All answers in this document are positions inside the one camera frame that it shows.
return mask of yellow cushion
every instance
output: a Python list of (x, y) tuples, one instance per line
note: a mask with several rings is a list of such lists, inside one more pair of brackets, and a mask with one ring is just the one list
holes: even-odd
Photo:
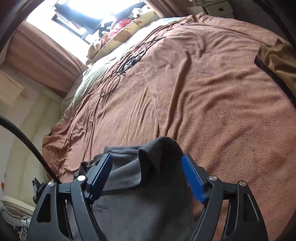
[(127, 26), (115, 34), (108, 43), (106, 43), (106, 45), (93, 57), (91, 64), (94, 64), (99, 59), (110, 54), (113, 50), (130, 39), (138, 30), (158, 19), (158, 15), (153, 10), (147, 9), (146, 11), (143, 11), (140, 17), (131, 21)]

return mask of gray garment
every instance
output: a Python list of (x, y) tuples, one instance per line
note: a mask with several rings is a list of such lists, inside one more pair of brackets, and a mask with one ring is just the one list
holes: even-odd
[[(113, 167), (92, 210), (108, 241), (188, 240), (194, 221), (177, 142), (159, 137), (142, 146), (105, 147), (104, 153), (112, 155)], [(102, 156), (82, 163), (79, 174)], [(69, 219), (73, 225), (73, 213)], [(71, 230), (79, 236), (77, 227)]]

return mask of bed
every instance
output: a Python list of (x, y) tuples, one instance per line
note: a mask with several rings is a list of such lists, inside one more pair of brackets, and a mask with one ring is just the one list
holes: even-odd
[[(246, 181), (275, 240), (296, 208), (296, 110), (254, 59), (278, 38), (205, 14), (153, 22), (77, 81), (43, 139), (44, 159), (70, 182), (80, 163), (107, 145), (172, 137), (209, 174)], [(120, 80), (106, 79), (147, 47)], [(193, 200), (192, 209), (198, 218), (201, 205)], [(226, 212), (224, 205), (222, 219)], [(222, 230), (220, 223), (216, 237)]]

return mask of white sheet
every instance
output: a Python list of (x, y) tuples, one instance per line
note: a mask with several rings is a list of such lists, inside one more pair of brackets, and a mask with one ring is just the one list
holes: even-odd
[[(83, 79), (78, 87), (73, 100), (69, 104), (69, 106), (64, 110), (62, 110), (62, 118), (59, 123), (63, 123), (66, 119), (70, 117), (74, 109), (78, 106), (81, 100), (86, 96), (87, 92), (90, 90), (91, 86), (100, 79), (130, 48), (132, 48), (135, 44), (141, 42), (148, 34), (150, 34), (154, 29), (159, 26), (169, 24), (171, 22), (177, 21), (180, 18), (162, 18), (158, 21), (155, 21), (148, 25), (145, 28), (140, 29), (134, 36), (132, 36), (126, 43), (119, 46), (109, 55), (99, 59), (91, 68), (89, 68), (83, 74)], [(73, 91), (69, 92), (69, 96), (66, 96), (65, 101), (63, 101), (62, 105), (65, 106), (66, 102), (69, 101)]]

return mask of nightstand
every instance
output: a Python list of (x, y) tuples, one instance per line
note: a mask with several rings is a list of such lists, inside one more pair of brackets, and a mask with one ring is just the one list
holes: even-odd
[(193, 6), (186, 8), (187, 12), (190, 15), (197, 15), (201, 12), (215, 16), (215, 17), (223, 17), (223, 18), (234, 18), (233, 10), (228, 1), (220, 0), (220, 1), (207, 1), (203, 0), (200, 6)]

